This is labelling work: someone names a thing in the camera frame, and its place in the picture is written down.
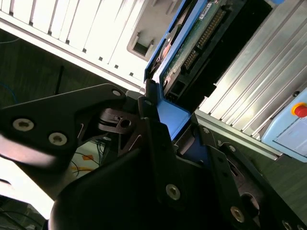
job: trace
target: white panel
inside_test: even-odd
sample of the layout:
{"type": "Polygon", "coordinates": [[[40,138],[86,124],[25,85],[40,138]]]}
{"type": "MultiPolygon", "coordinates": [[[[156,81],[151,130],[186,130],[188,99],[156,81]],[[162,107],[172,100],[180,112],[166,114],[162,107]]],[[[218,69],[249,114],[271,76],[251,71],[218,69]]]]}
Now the white panel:
{"type": "Polygon", "coordinates": [[[132,72],[133,76],[140,81],[144,78],[144,70],[147,66],[147,61],[128,52],[127,45],[146,4],[147,0],[137,0],[135,3],[109,63],[111,66],[118,65],[119,69],[122,69],[125,72],[124,76],[128,76],[130,72],[132,72]]]}
{"type": "Polygon", "coordinates": [[[2,0],[1,10],[5,13],[10,13],[11,0],[2,0]]]}
{"type": "Polygon", "coordinates": [[[69,0],[58,0],[56,5],[56,10],[51,25],[51,35],[55,38],[59,38],[59,35],[61,34],[61,29],[69,2],[69,0]]]}
{"type": "Polygon", "coordinates": [[[43,33],[30,25],[27,25],[10,15],[0,11],[0,29],[9,32],[21,39],[38,46],[54,55],[59,56],[81,68],[97,74],[104,79],[118,84],[128,90],[139,91],[143,86],[143,81],[134,77],[123,77],[115,68],[97,59],[90,58],[89,55],[77,50],[58,39],[43,33]]]}
{"type": "Polygon", "coordinates": [[[307,1],[278,5],[200,110],[249,136],[307,83],[307,1]]]}
{"type": "Polygon", "coordinates": [[[104,0],[100,4],[86,41],[87,54],[109,61],[133,4],[133,0],[104,0]]]}
{"type": "Polygon", "coordinates": [[[33,0],[14,0],[14,17],[29,24],[33,0]]]}
{"type": "Polygon", "coordinates": [[[56,0],[36,0],[33,27],[48,33],[56,0]]]}
{"type": "Polygon", "coordinates": [[[65,19],[64,19],[64,23],[62,26],[62,30],[59,36],[60,41],[62,42],[66,42],[69,31],[71,29],[71,23],[73,20],[73,17],[75,15],[75,12],[77,10],[77,6],[78,6],[78,2],[79,0],[70,0],[67,10],[66,10],[66,14],[65,14],[65,19]]]}
{"type": "MultiPolygon", "coordinates": [[[[220,82],[217,84],[217,89],[201,107],[202,111],[211,114],[222,101],[225,102],[232,99],[231,96],[228,96],[229,92],[242,78],[243,74],[249,68],[249,65],[251,65],[255,58],[257,58],[257,54],[261,53],[266,45],[270,42],[270,37],[274,34],[276,28],[282,25],[283,21],[286,20],[289,12],[295,7],[294,2],[296,2],[296,0],[285,1],[274,10],[274,17],[269,17],[267,19],[266,23],[262,25],[261,29],[256,33],[247,47],[229,67],[220,82]]],[[[239,97],[239,92],[235,90],[232,92],[237,93],[236,95],[233,94],[233,97],[239,97]]]]}
{"type": "Polygon", "coordinates": [[[96,16],[99,3],[100,0],[91,0],[91,4],[89,4],[88,0],[79,0],[71,31],[68,36],[70,46],[78,50],[83,50],[96,16]]]}

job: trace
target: black metal bracket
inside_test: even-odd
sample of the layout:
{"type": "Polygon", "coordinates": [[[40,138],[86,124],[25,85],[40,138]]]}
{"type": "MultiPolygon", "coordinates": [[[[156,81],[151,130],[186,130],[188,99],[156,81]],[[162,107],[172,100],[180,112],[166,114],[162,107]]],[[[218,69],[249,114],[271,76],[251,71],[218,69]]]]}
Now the black metal bracket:
{"type": "Polygon", "coordinates": [[[236,229],[305,226],[237,148],[230,143],[212,147],[216,147],[212,132],[196,120],[177,143],[184,159],[211,171],[223,220],[236,229]]]}
{"type": "Polygon", "coordinates": [[[125,101],[123,91],[104,84],[2,108],[0,154],[42,169],[66,169],[79,145],[105,134],[96,122],[101,111],[120,109],[125,101]]]}

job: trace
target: screw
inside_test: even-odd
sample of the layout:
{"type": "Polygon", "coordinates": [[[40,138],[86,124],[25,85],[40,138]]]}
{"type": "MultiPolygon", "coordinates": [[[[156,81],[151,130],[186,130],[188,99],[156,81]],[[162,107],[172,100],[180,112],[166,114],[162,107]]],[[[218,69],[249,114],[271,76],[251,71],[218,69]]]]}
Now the screw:
{"type": "Polygon", "coordinates": [[[296,97],[296,96],[299,95],[299,93],[300,93],[300,91],[295,91],[295,92],[292,94],[292,96],[293,96],[293,97],[296,97]]]}
{"type": "Polygon", "coordinates": [[[67,143],[67,137],[62,133],[51,133],[48,139],[51,144],[57,146],[62,146],[67,143]]]}
{"type": "Polygon", "coordinates": [[[207,128],[202,128],[202,130],[205,132],[205,133],[210,133],[210,131],[209,131],[209,129],[207,129],[207,128]]]}
{"type": "Polygon", "coordinates": [[[34,123],[26,118],[19,118],[14,120],[13,127],[19,131],[29,131],[34,128],[34,123]]]}
{"type": "Polygon", "coordinates": [[[230,145],[229,148],[230,148],[230,150],[231,150],[232,152],[235,152],[235,151],[236,151],[235,147],[233,147],[232,145],[230,145]]]}
{"type": "Polygon", "coordinates": [[[298,229],[298,230],[304,230],[303,227],[300,226],[300,225],[297,226],[297,229],[298,229]]]}
{"type": "Polygon", "coordinates": [[[231,214],[233,215],[233,217],[240,223],[244,222],[244,215],[241,212],[241,210],[239,208],[237,208],[236,206],[232,206],[230,208],[231,214]]]}
{"type": "Polygon", "coordinates": [[[180,191],[177,188],[177,186],[174,185],[174,184],[168,184],[166,186],[166,193],[173,200],[179,200],[180,199],[180,191]]]}
{"type": "Polygon", "coordinates": [[[284,221],[284,220],[283,220],[282,223],[283,223],[283,226],[284,226],[285,229],[287,229],[287,230],[292,230],[290,224],[289,224],[287,221],[284,221]]]}
{"type": "Polygon", "coordinates": [[[115,94],[116,96],[121,96],[120,92],[117,90],[113,90],[112,93],[115,94]]]}
{"type": "Polygon", "coordinates": [[[152,103],[148,100],[145,100],[145,103],[148,104],[148,105],[152,105],[152,103]]]}

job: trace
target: hex bolt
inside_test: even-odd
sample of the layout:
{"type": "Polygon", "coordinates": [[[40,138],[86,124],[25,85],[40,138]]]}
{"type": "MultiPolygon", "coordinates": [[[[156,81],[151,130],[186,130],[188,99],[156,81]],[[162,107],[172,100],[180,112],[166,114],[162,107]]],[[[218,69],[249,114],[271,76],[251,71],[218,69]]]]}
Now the hex bolt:
{"type": "Polygon", "coordinates": [[[176,185],[168,184],[165,189],[166,189],[167,195],[171,199],[173,199],[173,200],[179,200],[180,199],[180,191],[179,191],[179,189],[177,188],[176,185]]]}
{"type": "Polygon", "coordinates": [[[62,133],[51,133],[48,139],[51,144],[57,146],[62,146],[67,143],[67,137],[62,133]]]}
{"type": "Polygon", "coordinates": [[[206,127],[203,127],[202,130],[203,130],[205,133],[210,133],[209,129],[207,129],[206,127]]]}
{"type": "Polygon", "coordinates": [[[19,131],[30,131],[34,128],[34,123],[26,118],[19,118],[13,121],[13,127],[19,131]]]}
{"type": "Polygon", "coordinates": [[[232,152],[235,152],[235,151],[236,151],[235,147],[233,147],[232,145],[230,145],[229,148],[230,148],[230,150],[231,150],[232,152]]]}
{"type": "Polygon", "coordinates": [[[232,206],[230,208],[230,212],[231,214],[233,215],[233,217],[240,223],[243,223],[244,222],[244,215],[243,213],[241,212],[241,210],[236,207],[236,206],[232,206]]]}

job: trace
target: black plastic part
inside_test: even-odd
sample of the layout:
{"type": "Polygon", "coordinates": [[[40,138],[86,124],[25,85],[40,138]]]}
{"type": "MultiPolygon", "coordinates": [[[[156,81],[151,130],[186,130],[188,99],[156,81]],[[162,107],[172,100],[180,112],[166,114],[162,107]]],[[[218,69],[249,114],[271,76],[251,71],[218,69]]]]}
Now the black plastic part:
{"type": "Polygon", "coordinates": [[[158,88],[157,84],[152,79],[145,80],[145,97],[149,98],[153,104],[157,105],[158,88]]]}
{"type": "Polygon", "coordinates": [[[125,101],[126,95],[118,87],[103,84],[2,108],[0,154],[44,170],[65,170],[79,145],[105,133],[93,123],[99,113],[104,108],[121,108],[125,101]],[[16,130],[12,124],[18,118],[31,120],[34,128],[16,130]],[[67,143],[51,144],[48,137],[54,132],[64,134],[67,143]]]}
{"type": "Polygon", "coordinates": [[[190,196],[186,209],[176,211],[159,203],[149,157],[134,150],[68,185],[49,229],[205,229],[215,208],[204,169],[177,159],[190,196]]]}
{"type": "Polygon", "coordinates": [[[200,70],[176,101],[178,106],[193,113],[204,97],[211,95],[215,89],[214,83],[222,77],[271,10],[271,6],[263,0],[247,1],[212,53],[200,57],[193,67],[200,70]]]}
{"type": "Polygon", "coordinates": [[[219,150],[225,153],[228,161],[239,172],[239,175],[233,175],[233,178],[240,196],[248,194],[257,201],[259,215],[254,217],[254,220],[260,223],[261,229],[284,229],[283,221],[293,227],[305,226],[255,166],[237,148],[235,152],[231,151],[230,145],[224,143],[219,150]]]}

